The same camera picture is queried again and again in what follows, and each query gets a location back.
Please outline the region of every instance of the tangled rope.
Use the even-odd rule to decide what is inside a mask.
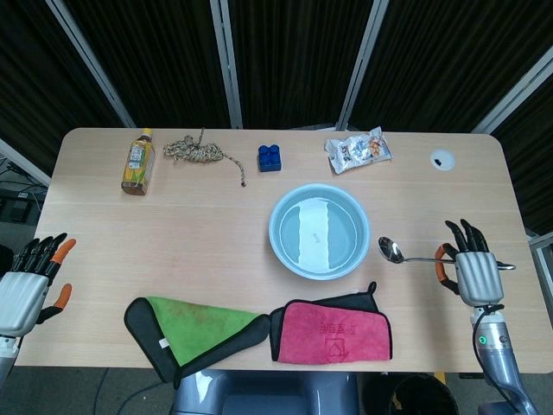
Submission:
[[[201,145],[201,138],[204,135],[204,130],[204,128],[201,129],[200,137],[198,138],[197,143],[194,142],[194,138],[192,136],[185,136],[182,140],[166,144],[163,147],[163,153],[165,153],[166,156],[172,156],[175,161],[188,160],[190,162],[200,163],[218,162],[218,160],[222,160],[223,157],[228,158],[240,169],[241,184],[242,187],[245,188],[245,172],[242,163],[225,154],[215,143]]]

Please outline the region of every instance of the snack bag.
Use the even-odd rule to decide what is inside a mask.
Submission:
[[[392,159],[380,127],[344,139],[329,138],[325,151],[337,175],[354,167]]]

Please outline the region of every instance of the blue block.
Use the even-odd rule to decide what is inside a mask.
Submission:
[[[257,153],[259,171],[277,171],[281,169],[280,149],[276,144],[271,145],[271,147],[262,145]]]

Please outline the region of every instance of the robot finger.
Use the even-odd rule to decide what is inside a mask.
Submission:
[[[443,244],[443,250],[446,252],[451,259],[455,259],[459,251],[457,251],[451,244]]]
[[[459,251],[468,252],[467,241],[465,240],[465,235],[463,235],[461,229],[451,220],[446,220],[446,226],[453,232],[453,235],[455,236],[455,242],[457,242],[457,246],[459,247]]]
[[[471,227],[470,223],[468,223],[464,219],[461,219],[461,225],[465,228],[465,233],[467,234],[468,249],[472,252],[479,251],[478,246],[476,244],[476,237],[474,235],[474,228]]]
[[[472,227],[474,238],[476,240],[476,246],[478,247],[479,252],[490,252],[490,250],[487,247],[486,238],[484,238],[484,235],[478,229],[477,227]]]

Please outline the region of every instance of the green cloth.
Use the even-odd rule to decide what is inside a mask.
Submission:
[[[180,366],[235,335],[259,316],[247,311],[147,297]]]

